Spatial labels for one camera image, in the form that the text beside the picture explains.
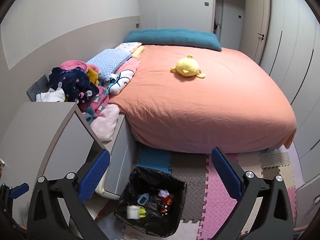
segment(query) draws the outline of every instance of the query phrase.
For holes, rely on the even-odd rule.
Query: long teal bolster pillow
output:
[[[221,51],[221,46],[215,34],[186,29],[132,31],[124,42],[141,42],[143,45],[196,47]]]

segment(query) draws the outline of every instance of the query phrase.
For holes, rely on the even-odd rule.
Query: silver screw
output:
[[[38,182],[39,182],[39,183],[44,182],[44,177],[43,177],[43,176],[39,177]]]
[[[245,173],[245,175],[248,177],[248,178],[253,178],[254,177],[254,174],[253,174],[253,172],[251,172],[251,171],[247,171],[246,173]]]
[[[281,177],[281,176],[279,176],[279,175],[278,175],[278,176],[276,176],[276,180],[277,180],[277,181],[279,181],[279,182],[283,181],[282,177]]]
[[[67,174],[67,179],[73,179],[75,177],[75,174],[70,172]]]

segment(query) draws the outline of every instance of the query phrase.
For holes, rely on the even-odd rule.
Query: black trash bag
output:
[[[162,216],[158,212],[158,205],[162,203],[161,197],[158,196],[158,189],[166,189],[174,195],[168,215]],[[148,202],[143,205],[147,211],[147,216],[138,220],[127,219],[127,206],[139,206],[137,203],[138,195],[144,193],[150,195]],[[186,194],[187,184],[172,175],[163,171],[135,167],[120,196],[115,215],[124,223],[146,235],[168,237],[178,229]]]

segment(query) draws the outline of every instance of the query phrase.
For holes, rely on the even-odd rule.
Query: door handle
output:
[[[260,33],[258,33],[258,35],[260,35],[260,36],[262,36],[262,40],[264,40],[264,34],[260,34]]]

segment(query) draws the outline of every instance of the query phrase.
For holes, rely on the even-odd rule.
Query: orange bed sheet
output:
[[[204,79],[170,72],[187,55]],[[216,146],[239,153],[291,145],[296,119],[288,100],[243,53],[150,45],[139,60],[131,82],[109,103],[125,113],[140,142],[205,154]]]

